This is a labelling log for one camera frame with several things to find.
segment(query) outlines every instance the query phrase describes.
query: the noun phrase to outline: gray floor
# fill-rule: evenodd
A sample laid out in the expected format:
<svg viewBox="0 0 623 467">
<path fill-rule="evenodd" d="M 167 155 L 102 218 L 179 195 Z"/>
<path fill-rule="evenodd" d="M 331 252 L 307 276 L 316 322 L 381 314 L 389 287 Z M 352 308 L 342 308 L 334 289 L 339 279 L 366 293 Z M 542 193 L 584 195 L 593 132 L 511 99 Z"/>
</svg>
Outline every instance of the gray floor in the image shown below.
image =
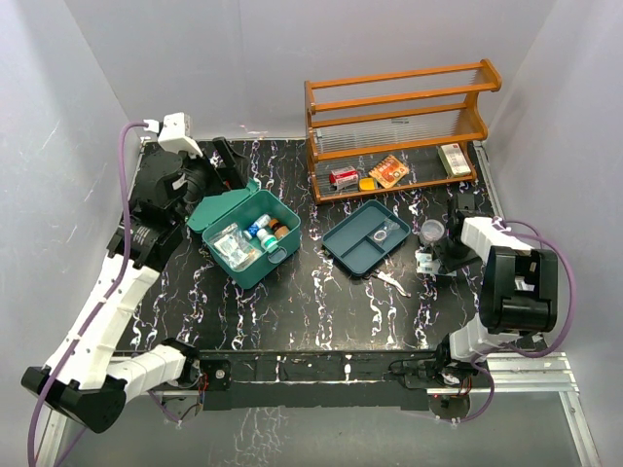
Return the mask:
<svg viewBox="0 0 623 467">
<path fill-rule="evenodd" d="M 484 395 L 472 398 L 472 407 Z M 75 427 L 65 431 L 69 440 Z M 106 433 L 88 432 L 66 467 L 579 466 L 557 393 L 497 394 L 453 429 L 395 409 L 246 409 L 201 413 L 181 429 L 147 397 Z"/>
</svg>

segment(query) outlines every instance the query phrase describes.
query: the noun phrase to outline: teal tray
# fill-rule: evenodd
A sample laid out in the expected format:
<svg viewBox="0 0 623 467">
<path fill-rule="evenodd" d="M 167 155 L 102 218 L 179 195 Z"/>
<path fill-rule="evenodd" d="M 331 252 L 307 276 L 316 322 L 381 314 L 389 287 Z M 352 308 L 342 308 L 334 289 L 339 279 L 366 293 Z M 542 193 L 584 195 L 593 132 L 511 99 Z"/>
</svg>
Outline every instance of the teal tray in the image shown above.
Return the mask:
<svg viewBox="0 0 623 467">
<path fill-rule="evenodd" d="M 397 223 L 398 229 L 390 231 L 379 244 L 370 235 L 384 225 L 385 219 Z M 370 200 L 326 233 L 322 246 L 351 274 L 361 276 L 402 243 L 410 232 L 407 223 L 378 201 Z"/>
<path fill-rule="evenodd" d="M 279 248 L 271 254 L 262 249 L 257 238 L 253 238 L 251 244 L 262 252 L 261 256 L 246 269 L 232 270 L 219 253 L 207 245 L 207 241 L 233 223 L 246 229 L 264 213 L 277 218 L 290 232 L 279 240 Z M 253 180 L 242 190 L 231 190 L 217 197 L 204 198 L 188 219 L 187 225 L 192 231 L 202 235 L 214 261 L 243 289 L 256 285 L 301 246 L 299 216 L 271 192 L 259 190 Z"/>
</svg>

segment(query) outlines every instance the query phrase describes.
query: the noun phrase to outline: yellow lid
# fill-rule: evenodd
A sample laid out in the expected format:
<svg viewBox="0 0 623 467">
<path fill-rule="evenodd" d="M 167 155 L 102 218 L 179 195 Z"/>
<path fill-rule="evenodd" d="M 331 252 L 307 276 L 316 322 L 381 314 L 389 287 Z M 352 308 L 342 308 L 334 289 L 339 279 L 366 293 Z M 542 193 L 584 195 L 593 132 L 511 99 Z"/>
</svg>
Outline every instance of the yellow lid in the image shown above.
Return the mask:
<svg viewBox="0 0 623 467">
<path fill-rule="evenodd" d="M 369 192 L 370 190 L 376 190 L 377 186 L 374 183 L 374 178 L 362 178 L 359 180 L 359 190 L 362 192 Z"/>
</svg>

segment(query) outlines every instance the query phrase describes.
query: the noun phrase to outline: clear plastic packet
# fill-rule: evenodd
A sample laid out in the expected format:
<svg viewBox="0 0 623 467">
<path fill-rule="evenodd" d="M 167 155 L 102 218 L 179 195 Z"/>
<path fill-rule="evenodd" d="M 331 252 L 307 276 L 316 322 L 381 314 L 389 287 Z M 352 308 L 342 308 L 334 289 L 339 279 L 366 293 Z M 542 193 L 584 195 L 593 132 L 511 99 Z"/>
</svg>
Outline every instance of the clear plastic packet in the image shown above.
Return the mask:
<svg viewBox="0 0 623 467">
<path fill-rule="evenodd" d="M 234 271 L 241 271 L 257 260 L 262 252 L 248 242 L 238 224 L 233 223 L 212 236 L 207 244 L 218 252 Z"/>
<path fill-rule="evenodd" d="M 387 238 L 391 235 L 391 232 L 398 229 L 400 229 L 400 225 L 386 217 L 383 224 L 368 236 L 378 245 L 383 245 Z"/>
</svg>

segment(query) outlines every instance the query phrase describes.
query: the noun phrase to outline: plastic tray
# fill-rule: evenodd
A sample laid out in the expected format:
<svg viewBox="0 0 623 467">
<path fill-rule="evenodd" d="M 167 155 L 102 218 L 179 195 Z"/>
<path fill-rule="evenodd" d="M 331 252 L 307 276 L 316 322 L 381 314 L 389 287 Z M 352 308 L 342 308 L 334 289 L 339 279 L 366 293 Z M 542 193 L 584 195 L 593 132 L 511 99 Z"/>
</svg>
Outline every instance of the plastic tray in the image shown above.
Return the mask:
<svg viewBox="0 0 623 467">
<path fill-rule="evenodd" d="M 382 244 L 370 235 L 380 229 L 385 219 L 398 224 Z M 371 200 L 353 212 L 322 238 L 322 245 L 351 274 L 365 275 L 407 236 L 411 228 L 378 201 Z"/>
</svg>

